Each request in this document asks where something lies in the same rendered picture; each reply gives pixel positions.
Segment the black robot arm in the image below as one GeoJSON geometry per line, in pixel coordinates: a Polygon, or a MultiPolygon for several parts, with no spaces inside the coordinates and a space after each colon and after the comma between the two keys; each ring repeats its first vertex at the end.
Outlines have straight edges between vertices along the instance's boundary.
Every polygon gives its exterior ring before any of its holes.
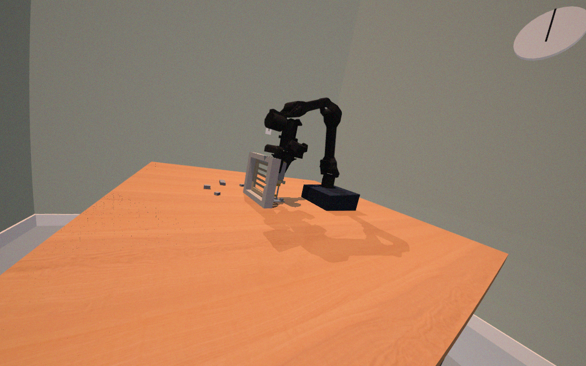
{"type": "MultiPolygon", "coordinates": [[[[330,98],[319,98],[318,100],[309,102],[290,102],[284,104],[280,112],[275,109],[270,109],[263,123],[266,128],[271,130],[296,135],[297,128],[302,127],[302,122],[300,122],[300,119],[295,120],[291,119],[291,117],[301,117],[308,111],[318,108],[324,116],[324,124],[327,127],[325,154],[324,158],[319,161],[320,173],[323,174],[323,181],[320,186],[328,189],[336,188],[334,187],[335,177],[339,177],[340,174],[335,159],[336,128],[342,116],[342,111],[339,106],[334,104],[330,98]],[[327,109],[324,107],[327,107],[327,109]],[[287,117],[290,119],[287,119],[287,117]]],[[[301,155],[307,152],[308,149],[308,145],[306,143],[298,143],[297,138],[295,140],[287,140],[285,148],[289,147],[301,155]]]]}

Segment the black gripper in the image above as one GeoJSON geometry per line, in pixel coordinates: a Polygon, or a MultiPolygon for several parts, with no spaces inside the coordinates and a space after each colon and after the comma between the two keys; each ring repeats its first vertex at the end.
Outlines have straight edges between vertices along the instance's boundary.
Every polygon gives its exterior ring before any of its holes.
{"type": "MultiPolygon", "coordinates": [[[[281,135],[279,135],[278,138],[280,138],[279,146],[275,146],[273,144],[267,144],[263,151],[274,153],[274,155],[272,155],[272,156],[274,156],[274,158],[281,159],[281,164],[280,164],[280,169],[279,169],[279,173],[281,173],[281,169],[283,167],[283,161],[286,162],[286,170],[287,170],[289,165],[291,164],[291,162],[296,160],[295,157],[303,159],[303,155],[296,153],[290,147],[285,148],[287,140],[288,139],[295,140],[296,135],[282,133],[281,135]],[[293,136],[293,137],[290,137],[290,136],[293,136]]],[[[286,172],[286,170],[285,170],[285,172],[286,172]]]]}

